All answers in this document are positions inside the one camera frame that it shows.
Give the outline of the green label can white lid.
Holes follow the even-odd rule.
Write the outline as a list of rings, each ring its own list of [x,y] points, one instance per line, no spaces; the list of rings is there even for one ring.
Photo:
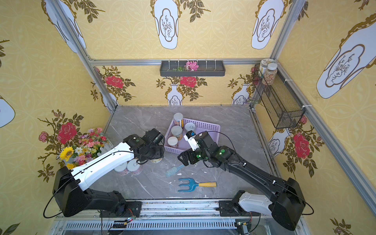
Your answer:
[[[181,126],[175,125],[171,128],[171,135],[176,137],[178,141],[182,140],[183,138],[183,129]]]

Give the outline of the tall can with spoon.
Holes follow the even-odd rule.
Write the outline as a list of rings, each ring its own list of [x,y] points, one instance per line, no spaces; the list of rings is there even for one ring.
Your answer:
[[[180,126],[181,128],[183,128],[184,126],[184,116],[182,113],[175,113],[173,115],[173,123],[175,126]]]

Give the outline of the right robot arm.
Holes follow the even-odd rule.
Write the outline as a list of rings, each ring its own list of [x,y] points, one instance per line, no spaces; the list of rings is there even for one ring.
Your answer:
[[[199,134],[189,131],[184,139],[190,149],[178,156],[184,166],[198,161],[210,163],[210,167],[228,171],[262,192],[269,201],[261,213],[271,214],[274,220],[285,229],[294,231],[308,205],[299,183],[289,178],[273,176],[257,166],[247,162],[235,150],[227,146],[218,146],[207,131]]]

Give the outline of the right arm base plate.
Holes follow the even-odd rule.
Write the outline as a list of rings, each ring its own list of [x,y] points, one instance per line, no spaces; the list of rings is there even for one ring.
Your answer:
[[[219,201],[218,208],[215,209],[220,216],[251,216],[251,213],[259,215],[258,212],[245,211],[238,202],[235,201]]]

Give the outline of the pull-tab can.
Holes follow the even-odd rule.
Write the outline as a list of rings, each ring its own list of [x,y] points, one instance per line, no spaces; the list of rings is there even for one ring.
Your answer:
[[[151,162],[154,163],[154,164],[156,164],[156,163],[159,163],[161,160],[162,160],[162,158],[152,159]]]
[[[114,171],[117,172],[121,176],[127,175],[129,173],[129,170],[127,169],[127,165],[128,165],[128,162],[120,164],[119,166],[114,168]]]
[[[195,130],[196,130],[196,125],[195,125],[193,122],[188,122],[188,123],[185,124],[185,130],[186,130],[187,132],[189,132],[189,131],[193,131],[193,132],[195,132]]]
[[[143,167],[138,164],[137,159],[133,159],[127,163],[127,170],[131,175],[139,175],[143,172]]]

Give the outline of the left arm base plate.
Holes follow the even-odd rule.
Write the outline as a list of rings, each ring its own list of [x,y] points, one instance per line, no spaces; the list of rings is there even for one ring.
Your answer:
[[[142,209],[141,201],[125,201],[120,202],[113,209],[100,212],[101,218],[115,218],[115,217],[139,217]]]

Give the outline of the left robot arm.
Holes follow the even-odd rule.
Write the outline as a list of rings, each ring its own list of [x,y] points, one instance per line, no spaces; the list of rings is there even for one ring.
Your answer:
[[[142,163],[164,156],[165,137],[157,129],[146,131],[143,137],[137,134],[126,137],[121,143],[96,159],[68,169],[59,169],[52,191],[60,213],[71,217],[84,210],[99,210],[108,217],[140,215],[141,202],[126,202],[118,191],[102,192],[90,186],[121,164],[137,159]]]

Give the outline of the small orange can white lid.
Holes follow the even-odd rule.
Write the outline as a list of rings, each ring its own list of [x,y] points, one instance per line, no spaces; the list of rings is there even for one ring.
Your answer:
[[[167,144],[169,147],[177,148],[178,147],[179,140],[177,137],[171,136],[167,139]]]

